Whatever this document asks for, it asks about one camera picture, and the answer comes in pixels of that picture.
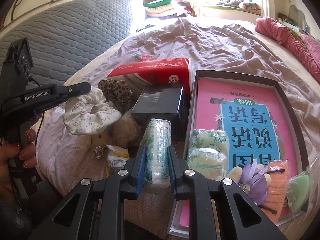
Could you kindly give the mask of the left hand painted nails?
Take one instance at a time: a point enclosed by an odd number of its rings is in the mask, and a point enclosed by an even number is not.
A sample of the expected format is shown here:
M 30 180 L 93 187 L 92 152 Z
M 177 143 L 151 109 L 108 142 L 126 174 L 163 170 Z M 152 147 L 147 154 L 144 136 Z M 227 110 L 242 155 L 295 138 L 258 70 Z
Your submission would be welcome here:
M 21 149 L 19 144 L 10 144 L 5 142 L 1 146 L 1 190 L 6 192 L 12 192 L 8 160 L 18 157 L 23 162 L 24 168 L 34 168 L 37 164 L 35 157 L 36 146 L 33 142 L 36 139 L 36 132 L 30 128 L 26 131 L 25 136 L 27 138 L 28 145 L 24 149 Z

